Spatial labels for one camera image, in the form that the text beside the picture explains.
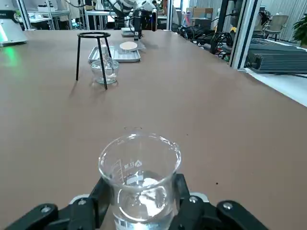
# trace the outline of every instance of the green light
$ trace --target green light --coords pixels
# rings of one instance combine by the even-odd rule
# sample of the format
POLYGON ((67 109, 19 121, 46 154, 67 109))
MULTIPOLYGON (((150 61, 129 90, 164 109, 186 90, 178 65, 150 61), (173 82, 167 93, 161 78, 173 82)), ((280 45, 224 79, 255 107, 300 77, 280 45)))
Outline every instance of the green light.
POLYGON ((9 66, 17 66, 19 62, 19 57, 16 53, 16 50, 12 46, 7 46, 3 48, 3 53, 6 54, 8 58, 9 66))
POLYGON ((2 25, 0 25, 0 42, 7 42, 8 41, 8 37, 6 36, 2 25))

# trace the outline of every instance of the beaker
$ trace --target beaker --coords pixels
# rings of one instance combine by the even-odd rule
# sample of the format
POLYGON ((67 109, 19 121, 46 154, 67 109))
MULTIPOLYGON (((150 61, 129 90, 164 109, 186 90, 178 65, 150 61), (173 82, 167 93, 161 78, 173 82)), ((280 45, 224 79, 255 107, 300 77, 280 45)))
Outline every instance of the beaker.
POLYGON ((111 187, 118 230, 168 229, 180 164, 178 145, 153 133, 134 131, 108 144, 99 171, 111 187))

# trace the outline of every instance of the lab equipment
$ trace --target lab equipment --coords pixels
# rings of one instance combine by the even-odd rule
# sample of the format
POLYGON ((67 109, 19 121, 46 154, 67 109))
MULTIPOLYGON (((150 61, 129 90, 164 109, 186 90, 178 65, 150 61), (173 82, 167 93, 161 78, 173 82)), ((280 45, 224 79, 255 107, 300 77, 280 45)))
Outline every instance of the lab equipment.
MULTIPOLYGON (((116 77, 118 75, 119 63, 111 58, 106 58, 103 60, 105 74, 106 74, 106 83, 112 84, 116 82, 116 77)), ((104 78, 102 75, 101 61, 96 60, 91 64, 91 69, 94 74, 94 81, 100 84, 104 84, 104 78)))
POLYGON ((112 10, 118 17, 129 16, 133 9, 132 17, 128 19, 129 25, 132 22, 134 27, 134 41, 139 41, 142 37, 142 29, 157 30, 158 10, 151 0, 108 0, 112 10))
POLYGON ((79 80, 79 61, 80 61, 80 44, 81 44, 81 38, 94 38, 97 39, 98 43, 98 50, 99 50, 99 56, 100 56, 100 63, 101 63, 101 70, 102 70, 102 77, 104 79, 103 83, 105 85, 105 90, 107 90, 107 82, 106 82, 106 73, 105 73, 105 68, 104 68, 104 62, 103 62, 103 54, 102 54, 102 49, 101 49, 101 42, 100 39, 104 38, 105 43, 106 43, 106 49, 108 51, 108 56, 111 56, 110 52, 110 47, 109 43, 107 41, 107 38, 110 37, 111 35, 105 32, 85 32, 85 33, 79 33, 78 35, 78 51, 77 51, 77 71, 76 71, 76 81, 79 80))
POLYGON ((123 42, 121 44, 119 44, 119 47, 124 50, 124 51, 133 51, 136 50, 136 48, 138 47, 138 44, 136 44, 135 42, 123 42))
MULTIPOLYGON (((141 60, 141 56, 138 50, 131 51, 131 52, 121 52, 119 50, 119 47, 116 46, 110 46, 110 52, 113 60, 116 60, 118 62, 138 62, 141 60)), ((90 55, 88 56, 89 62, 93 62, 95 60, 98 60, 99 57, 99 49, 97 46, 95 46, 90 55)))
POLYGON ((9 46, 27 41, 11 0, 0 1, 0 46, 9 46))
POLYGON ((99 171, 111 187, 118 230, 166 230, 173 217, 179 146, 153 133, 134 131, 111 142, 99 171))

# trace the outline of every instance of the chair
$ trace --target chair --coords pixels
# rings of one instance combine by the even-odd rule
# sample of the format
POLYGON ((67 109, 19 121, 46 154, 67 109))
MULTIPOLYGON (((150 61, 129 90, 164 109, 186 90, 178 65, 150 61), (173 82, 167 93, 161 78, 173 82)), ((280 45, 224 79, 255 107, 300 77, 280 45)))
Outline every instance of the chair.
POLYGON ((286 27, 286 22, 288 20, 288 15, 274 15, 272 20, 266 26, 264 33, 266 34, 265 38, 268 38, 269 35, 275 35, 275 41, 277 40, 277 35, 279 35, 280 41, 280 33, 282 29, 286 27))

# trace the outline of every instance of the white dish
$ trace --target white dish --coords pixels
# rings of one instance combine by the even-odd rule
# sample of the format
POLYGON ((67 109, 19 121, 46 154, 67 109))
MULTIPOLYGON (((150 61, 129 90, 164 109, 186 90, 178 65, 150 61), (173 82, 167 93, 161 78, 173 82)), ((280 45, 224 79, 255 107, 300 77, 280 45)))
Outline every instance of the white dish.
POLYGON ((138 47, 135 42, 124 42, 119 45, 119 47, 124 51, 133 51, 138 47))

